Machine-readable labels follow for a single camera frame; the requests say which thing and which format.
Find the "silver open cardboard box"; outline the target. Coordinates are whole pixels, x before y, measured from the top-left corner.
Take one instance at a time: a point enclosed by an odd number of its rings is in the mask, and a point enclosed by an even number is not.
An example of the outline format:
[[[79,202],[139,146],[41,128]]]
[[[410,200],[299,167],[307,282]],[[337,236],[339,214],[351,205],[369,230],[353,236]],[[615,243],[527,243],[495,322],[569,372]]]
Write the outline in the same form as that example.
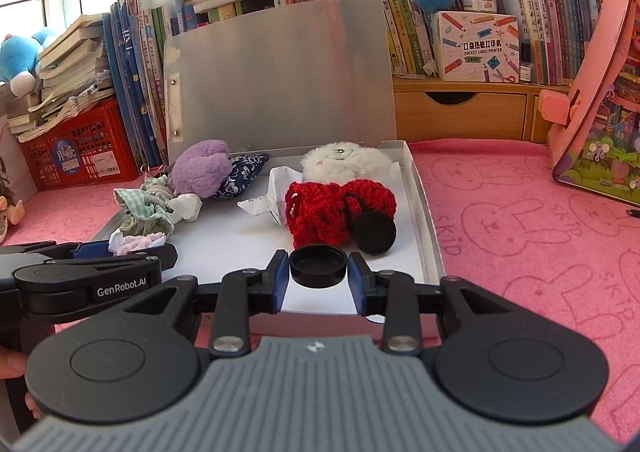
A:
[[[431,212],[409,146],[396,132],[380,0],[318,0],[216,22],[165,45],[168,154],[225,141],[297,168],[316,146],[351,141],[393,163],[398,204],[392,249],[369,263],[416,282],[442,277]]]

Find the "purple fluffy plush toy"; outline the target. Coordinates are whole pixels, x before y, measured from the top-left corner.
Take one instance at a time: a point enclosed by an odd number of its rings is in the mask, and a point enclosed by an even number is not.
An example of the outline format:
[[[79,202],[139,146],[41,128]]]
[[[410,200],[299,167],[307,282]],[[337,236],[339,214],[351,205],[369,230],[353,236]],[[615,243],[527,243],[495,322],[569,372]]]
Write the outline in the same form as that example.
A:
[[[231,170],[227,143],[205,140],[190,146],[176,159],[170,178],[179,195],[209,198],[218,191]]]

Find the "black round lid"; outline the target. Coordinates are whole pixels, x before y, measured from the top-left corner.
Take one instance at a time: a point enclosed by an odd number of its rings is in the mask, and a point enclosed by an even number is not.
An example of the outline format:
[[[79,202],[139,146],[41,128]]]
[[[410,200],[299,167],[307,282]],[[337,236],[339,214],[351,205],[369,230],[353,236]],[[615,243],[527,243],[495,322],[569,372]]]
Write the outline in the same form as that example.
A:
[[[370,256],[387,253],[396,241],[396,224],[382,212],[365,213],[352,224],[352,239],[362,253]]]

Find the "red plastic basket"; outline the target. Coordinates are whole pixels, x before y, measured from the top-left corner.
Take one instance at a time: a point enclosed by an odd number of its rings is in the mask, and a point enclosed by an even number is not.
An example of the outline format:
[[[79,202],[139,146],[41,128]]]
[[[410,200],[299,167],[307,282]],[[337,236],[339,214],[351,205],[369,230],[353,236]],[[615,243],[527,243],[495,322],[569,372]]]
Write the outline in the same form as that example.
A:
[[[113,97],[21,144],[40,192],[128,182],[139,175]]]

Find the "wooden drawer organizer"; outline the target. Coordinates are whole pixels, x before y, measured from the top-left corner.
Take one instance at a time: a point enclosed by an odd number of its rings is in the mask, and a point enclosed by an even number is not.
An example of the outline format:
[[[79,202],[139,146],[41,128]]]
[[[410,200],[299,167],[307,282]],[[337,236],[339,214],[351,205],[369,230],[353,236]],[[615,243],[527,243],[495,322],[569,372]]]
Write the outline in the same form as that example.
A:
[[[529,83],[393,79],[396,132],[407,142],[495,139],[544,143],[538,112],[544,86]]]

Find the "brown haired baby doll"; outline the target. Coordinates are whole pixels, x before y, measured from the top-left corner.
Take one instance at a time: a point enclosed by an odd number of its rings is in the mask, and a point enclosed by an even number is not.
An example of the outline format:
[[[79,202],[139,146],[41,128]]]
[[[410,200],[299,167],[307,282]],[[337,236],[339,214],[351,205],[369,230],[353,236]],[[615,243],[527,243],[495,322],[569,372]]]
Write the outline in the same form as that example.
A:
[[[9,177],[6,172],[6,164],[0,159],[1,164],[1,193],[0,193],[0,243],[6,239],[11,225],[19,224],[25,216],[25,206],[21,199],[16,199],[9,188]]]

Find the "red crocheted knit item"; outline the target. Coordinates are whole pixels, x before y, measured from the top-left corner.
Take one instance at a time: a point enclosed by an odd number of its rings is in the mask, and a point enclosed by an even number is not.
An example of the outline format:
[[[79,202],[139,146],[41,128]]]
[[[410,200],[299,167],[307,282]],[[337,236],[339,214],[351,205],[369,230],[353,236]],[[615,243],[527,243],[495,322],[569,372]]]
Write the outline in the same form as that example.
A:
[[[352,240],[357,221],[366,213],[393,220],[394,193],[380,182],[357,179],[345,184],[300,182],[288,186],[285,218],[293,247],[343,246]]]

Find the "white paper origami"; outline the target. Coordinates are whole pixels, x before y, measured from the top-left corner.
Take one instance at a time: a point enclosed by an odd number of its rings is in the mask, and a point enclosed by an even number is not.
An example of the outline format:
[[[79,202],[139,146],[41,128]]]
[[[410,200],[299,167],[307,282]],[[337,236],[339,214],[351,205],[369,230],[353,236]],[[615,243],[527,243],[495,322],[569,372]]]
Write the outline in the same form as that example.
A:
[[[288,224],[286,221],[286,193],[292,184],[302,182],[302,172],[286,166],[274,167],[269,172],[265,195],[239,201],[238,206],[252,216],[269,213],[276,224],[285,227]]]

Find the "stack of books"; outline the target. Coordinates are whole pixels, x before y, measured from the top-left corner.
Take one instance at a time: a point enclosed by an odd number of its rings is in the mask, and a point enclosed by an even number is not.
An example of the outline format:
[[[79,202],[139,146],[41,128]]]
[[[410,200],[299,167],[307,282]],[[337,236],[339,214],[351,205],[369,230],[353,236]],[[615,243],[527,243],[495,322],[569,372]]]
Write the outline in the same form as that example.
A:
[[[15,97],[6,83],[9,129],[24,143],[114,94],[102,15],[81,15],[38,56],[37,89]]]

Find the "blue thin books row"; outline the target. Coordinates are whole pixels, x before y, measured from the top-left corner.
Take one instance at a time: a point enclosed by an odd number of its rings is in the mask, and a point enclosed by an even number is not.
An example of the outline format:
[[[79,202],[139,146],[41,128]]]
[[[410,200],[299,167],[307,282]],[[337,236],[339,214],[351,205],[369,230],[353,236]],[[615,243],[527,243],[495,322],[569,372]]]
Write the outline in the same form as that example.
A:
[[[139,166],[168,163],[165,43],[195,27],[184,0],[116,0],[102,14],[116,100]]]

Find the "white fluffy plush toy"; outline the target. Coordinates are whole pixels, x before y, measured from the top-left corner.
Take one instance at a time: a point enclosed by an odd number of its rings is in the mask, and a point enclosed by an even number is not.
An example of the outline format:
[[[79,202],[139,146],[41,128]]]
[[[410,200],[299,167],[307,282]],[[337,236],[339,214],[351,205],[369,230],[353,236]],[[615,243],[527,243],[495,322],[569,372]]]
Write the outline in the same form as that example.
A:
[[[385,177],[393,161],[379,149],[352,142],[334,142],[311,149],[300,165],[307,182],[345,184]]]

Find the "white label printer box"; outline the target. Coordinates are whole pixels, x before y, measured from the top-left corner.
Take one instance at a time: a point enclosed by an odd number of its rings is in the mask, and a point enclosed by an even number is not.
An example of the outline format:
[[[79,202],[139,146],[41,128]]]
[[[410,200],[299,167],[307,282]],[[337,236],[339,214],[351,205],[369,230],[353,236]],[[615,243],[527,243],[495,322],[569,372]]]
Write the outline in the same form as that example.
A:
[[[512,15],[446,11],[431,15],[439,78],[452,82],[516,83],[520,32]]]

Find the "pink triangular toy house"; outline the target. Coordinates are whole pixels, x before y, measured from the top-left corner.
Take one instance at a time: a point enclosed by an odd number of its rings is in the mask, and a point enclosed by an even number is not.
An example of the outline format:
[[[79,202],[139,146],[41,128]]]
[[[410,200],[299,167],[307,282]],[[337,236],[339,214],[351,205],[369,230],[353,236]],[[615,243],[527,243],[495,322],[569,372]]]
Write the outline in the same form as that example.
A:
[[[570,91],[541,92],[556,182],[639,204],[639,0],[603,0]]]

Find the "blue floral fabric pouch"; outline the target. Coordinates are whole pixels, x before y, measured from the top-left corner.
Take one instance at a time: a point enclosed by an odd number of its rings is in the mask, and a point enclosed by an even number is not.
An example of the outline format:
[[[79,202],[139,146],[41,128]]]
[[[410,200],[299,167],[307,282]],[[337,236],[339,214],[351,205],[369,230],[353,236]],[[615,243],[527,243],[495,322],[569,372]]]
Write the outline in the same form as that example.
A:
[[[258,177],[262,168],[268,163],[268,154],[242,154],[231,157],[231,172],[213,199],[217,201],[230,201],[230,199],[242,195],[248,190],[250,184]]]

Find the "green checked fabric doll dress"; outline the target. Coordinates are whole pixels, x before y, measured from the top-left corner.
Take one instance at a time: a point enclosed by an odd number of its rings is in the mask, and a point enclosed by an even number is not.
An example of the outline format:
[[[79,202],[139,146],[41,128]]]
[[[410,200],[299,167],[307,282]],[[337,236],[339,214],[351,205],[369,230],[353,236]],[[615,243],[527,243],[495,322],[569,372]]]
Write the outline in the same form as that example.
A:
[[[192,193],[178,193],[168,175],[146,178],[136,189],[115,189],[114,200],[124,213],[119,230],[126,236],[174,234],[182,221],[198,219],[202,200]]]

